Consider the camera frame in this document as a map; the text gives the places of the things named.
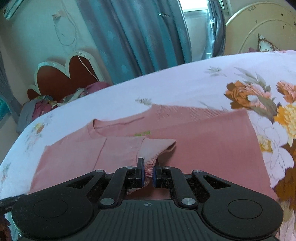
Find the teal window blind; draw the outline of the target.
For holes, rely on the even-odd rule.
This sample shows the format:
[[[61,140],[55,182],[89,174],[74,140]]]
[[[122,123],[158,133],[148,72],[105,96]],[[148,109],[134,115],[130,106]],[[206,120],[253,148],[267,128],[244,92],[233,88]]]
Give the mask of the teal window blind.
[[[7,104],[0,98],[0,121],[10,113]]]

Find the teal blue curtain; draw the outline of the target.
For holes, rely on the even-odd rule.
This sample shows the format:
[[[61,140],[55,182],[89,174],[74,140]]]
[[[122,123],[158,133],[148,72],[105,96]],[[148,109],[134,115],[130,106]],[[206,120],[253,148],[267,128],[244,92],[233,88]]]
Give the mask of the teal blue curtain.
[[[114,84],[193,62],[179,1],[78,1]]]

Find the patterned cushion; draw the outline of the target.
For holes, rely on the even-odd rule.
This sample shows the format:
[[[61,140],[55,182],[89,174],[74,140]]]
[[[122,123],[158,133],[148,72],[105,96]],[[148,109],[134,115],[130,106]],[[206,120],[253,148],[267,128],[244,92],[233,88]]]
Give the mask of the patterned cushion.
[[[264,36],[258,34],[258,45],[257,49],[248,48],[248,52],[274,52],[274,51],[280,51],[276,45],[274,45],[271,41],[267,40]]]

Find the floral white bed sheet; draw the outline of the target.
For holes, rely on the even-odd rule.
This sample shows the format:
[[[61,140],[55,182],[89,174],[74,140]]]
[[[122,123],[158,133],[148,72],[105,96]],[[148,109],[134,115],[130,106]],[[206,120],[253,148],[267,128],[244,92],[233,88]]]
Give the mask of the floral white bed sheet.
[[[157,105],[246,110],[284,212],[277,236],[295,240],[295,51],[245,53],[185,64],[56,108],[33,121],[4,158],[1,198],[30,190],[46,146],[92,120],[116,121]]]

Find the red heart-shaped headboard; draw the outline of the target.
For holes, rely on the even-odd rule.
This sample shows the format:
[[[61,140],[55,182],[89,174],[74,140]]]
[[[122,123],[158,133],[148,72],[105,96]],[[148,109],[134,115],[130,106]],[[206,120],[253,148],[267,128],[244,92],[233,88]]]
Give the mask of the red heart-shaped headboard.
[[[44,95],[61,100],[95,82],[107,80],[90,53],[77,51],[70,54],[64,65],[55,61],[39,63],[34,73],[34,84],[28,87],[27,96],[30,100]]]

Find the cream round headboard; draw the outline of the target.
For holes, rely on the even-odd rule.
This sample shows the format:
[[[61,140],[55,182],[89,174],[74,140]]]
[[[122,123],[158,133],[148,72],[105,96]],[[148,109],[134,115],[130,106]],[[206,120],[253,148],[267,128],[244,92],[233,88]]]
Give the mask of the cream round headboard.
[[[295,9],[268,1],[242,8],[226,23],[224,54],[258,50],[259,35],[280,50],[295,50]]]

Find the pink knit shirt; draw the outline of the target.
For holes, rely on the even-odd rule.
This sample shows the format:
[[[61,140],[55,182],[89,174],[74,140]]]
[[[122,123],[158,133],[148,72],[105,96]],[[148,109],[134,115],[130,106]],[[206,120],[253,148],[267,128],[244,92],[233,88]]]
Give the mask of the pink knit shirt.
[[[168,197],[168,192],[152,188],[153,168],[159,163],[185,174],[202,170],[276,198],[246,111],[166,105],[153,105],[143,113],[119,120],[93,120],[47,146],[30,191],[98,169],[114,173],[135,166],[139,158],[144,160],[144,189],[133,189],[132,197]]]

